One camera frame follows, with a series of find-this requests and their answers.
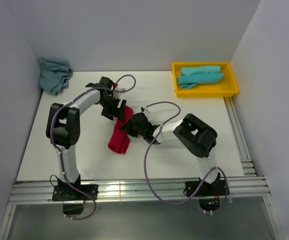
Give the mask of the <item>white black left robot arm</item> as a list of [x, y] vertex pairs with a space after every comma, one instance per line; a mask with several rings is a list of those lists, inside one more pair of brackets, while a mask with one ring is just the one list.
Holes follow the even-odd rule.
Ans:
[[57, 152], [60, 176], [59, 181], [66, 183], [64, 194], [71, 200], [81, 196], [80, 173], [76, 161], [76, 143], [81, 134], [81, 115], [94, 105], [102, 107], [101, 115], [109, 120], [125, 119], [126, 100], [121, 94], [127, 89], [118, 87], [108, 77], [98, 83], [89, 83], [85, 91], [65, 103], [53, 103], [49, 110], [46, 136]]

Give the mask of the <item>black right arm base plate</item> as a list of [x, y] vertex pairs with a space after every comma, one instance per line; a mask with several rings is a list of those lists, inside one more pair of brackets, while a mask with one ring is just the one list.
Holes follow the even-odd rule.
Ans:
[[[187, 197], [190, 197], [196, 188], [201, 183], [200, 180], [195, 181], [186, 181], [185, 182], [185, 189], [183, 190], [183, 194]], [[224, 180], [220, 180], [216, 185], [212, 185], [209, 183], [203, 183], [197, 193], [194, 195], [195, 197], [211, 197], [211, 196], [225, 196], [229, 194], [230, 191], [228, 190], [226, 183]]]

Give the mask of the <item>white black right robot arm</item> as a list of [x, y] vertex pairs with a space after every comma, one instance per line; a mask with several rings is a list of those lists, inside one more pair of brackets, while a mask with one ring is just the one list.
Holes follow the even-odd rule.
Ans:
[[188, 113], [176, 122], [153, 125], [144, 113], [137, 113], [120, 129], [131, 137], [141, 136], [151, 145], [179, 140], [197, 158], [199, 178], [204, 179], [200, 184], [202, 192], [212, 195], [218, 189], [216, 180], [220, 174], [214, 153], [218, 134], [194, 114]]

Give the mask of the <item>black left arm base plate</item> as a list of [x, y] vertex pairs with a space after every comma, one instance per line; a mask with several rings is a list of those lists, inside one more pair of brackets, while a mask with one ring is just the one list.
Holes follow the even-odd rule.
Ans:
[[[97, 199], [99, 188], [97, 184], [83, 184], [78, 186], [77, 188], [81, 192], [89, 195], [93, 200]], [[53, 202], [90, 200], [89, 197], [85, 196], [79, 191], [72, 189], [71, 187], [63, 188], [59, 187], [58, 185], [55, 186], [51, 199]]]

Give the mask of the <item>red t-shirt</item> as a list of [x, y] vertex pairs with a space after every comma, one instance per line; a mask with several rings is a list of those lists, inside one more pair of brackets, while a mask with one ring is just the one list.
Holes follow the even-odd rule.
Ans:
[[130, 139], [128, 134], [121, 130], [121, 127], [131, 119], [133, 114], [134, 111], [129, 106], [126, 106], [124, 109], [124, 121], [117, 119], [114, 125], [108, 148], [117, 154], [125, 154], [128, 150]]

